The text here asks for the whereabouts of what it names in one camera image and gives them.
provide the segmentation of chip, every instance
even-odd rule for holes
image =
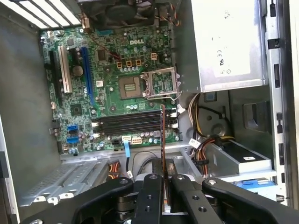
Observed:
[[[73,46],[74,45],[74,39],[68,39],[66,41],[66,44],[69,45],[69,46]]]
[[[81,104],[73,104],[71,105],[71,115],[74,116],[81,116],[82,115],[82,106]]]
[[[99,59],[99,61],[105,61],[106,60],[105,50],[98,50],[98,59]]]
[[[121,77],[118,80],[121,99],[142,97],[139,77]]]

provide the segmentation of white connector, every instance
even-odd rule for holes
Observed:
[[[64,92],[72,93],[73,88],[71,86],[71,74],[70,74],[69,60],[67,58],[66,48],[64,46],[59,46],[58,54],[59,54],[59,60],[60,60],[62,81],[64,84]]]
[[[133,137],[132,138],[132,145],[142,144],[142,138],[140,137]]]

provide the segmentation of white pci slot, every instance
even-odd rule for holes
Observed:
[[[60,60],[62,81],[64,84],[64,92],[72,93],[73,88],[71,86],[71,74],[70,74],[70,68],[69,68],[69,60],[67,59],[66,48],[64,46],[59,46],[58,54],[59,54],[59,60]]]

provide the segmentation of blue tab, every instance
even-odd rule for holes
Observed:
[[[126,157],[129,158],[131,156],[129,142],[128,141],[124,141],[124,145],[125,145]]]

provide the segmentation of pcie slot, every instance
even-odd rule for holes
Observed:
[[[62,106],[62,94],[61,94],[61,88],[59,82],[60,77],[58,77],[59,68],[57,65],[57,57],[53,50],[49,51],[49,56],[50,56],[52,82],[54,84],[55,96],[57,98],[58,104]]]
[[[58,55],[60,60],[62,81],[64,84],[64,92],[72,93],[73,88],[71,86],[71,74],[69,68],[69,60],[67,58],[67,50],[64,46],[58,46]]]
[[[87,94],[90,97],[91,104],[94,105],[95,103],[93,99],[93,83],[92,83],[92,74],[90,71],[90,63],[88,58],[88,50],[86,47],[82,47],[81,51],[82,51],[82,58],[83,58],[84,76],[86,81]]]

